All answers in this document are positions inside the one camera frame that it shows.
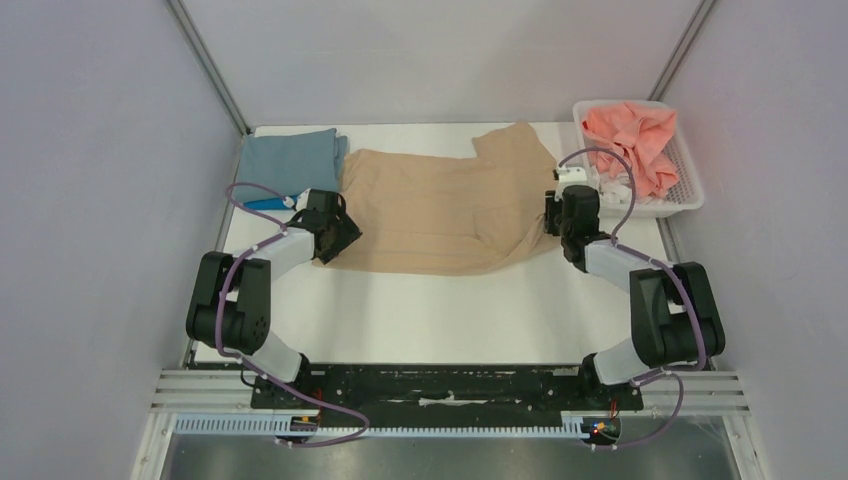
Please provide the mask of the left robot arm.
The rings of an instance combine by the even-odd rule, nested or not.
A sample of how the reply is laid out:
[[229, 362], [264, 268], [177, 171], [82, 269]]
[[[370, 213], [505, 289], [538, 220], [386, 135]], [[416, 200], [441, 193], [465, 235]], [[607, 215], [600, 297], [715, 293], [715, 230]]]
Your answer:
[[362, 231], [339, 193], [308, 189], [289, 205], [294, 215], [287, 221], [242, 207], [276, 223], [276, 230], [240, 252], [210, 251], [202, 256], [185, 330], [191, 340], [264, 379], [277, 380], [276, 396], [290, 408], [301, 408], [311, 401], [314, 383], [301, 373], [305, 355], [271, 332], [272, 283], [301, 264], [314, 260], [328, 264]]

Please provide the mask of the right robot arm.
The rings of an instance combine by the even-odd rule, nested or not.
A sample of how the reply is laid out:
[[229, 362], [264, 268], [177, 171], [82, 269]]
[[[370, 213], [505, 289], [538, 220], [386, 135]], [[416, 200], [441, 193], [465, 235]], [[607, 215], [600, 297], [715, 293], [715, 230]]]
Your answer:
[[700, 370], [726, 347], [705, 267], [668, 264], [621, 243], [601, 230], [599, 211], [599, 194], [589, 186], [545, 195], [544, 230], [560, 239], [564, 258], [629, 297], [629, 337], [581, 363], [577, 392], [591, 408], [612, 401], [618, 385], [644, 384], [668, 371]]

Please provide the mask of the beige t shirt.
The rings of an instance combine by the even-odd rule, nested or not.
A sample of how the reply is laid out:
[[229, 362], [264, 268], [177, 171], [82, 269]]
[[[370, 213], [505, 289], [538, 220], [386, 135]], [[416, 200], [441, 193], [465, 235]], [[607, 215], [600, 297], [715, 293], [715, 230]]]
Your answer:
[[556, 159], [535, 129], [516, 123], [471, 143], [471, 158], [348, 154], [341, 194], [362, 235], [329, 267], [465, 276], [554, 249], [543, 218]]

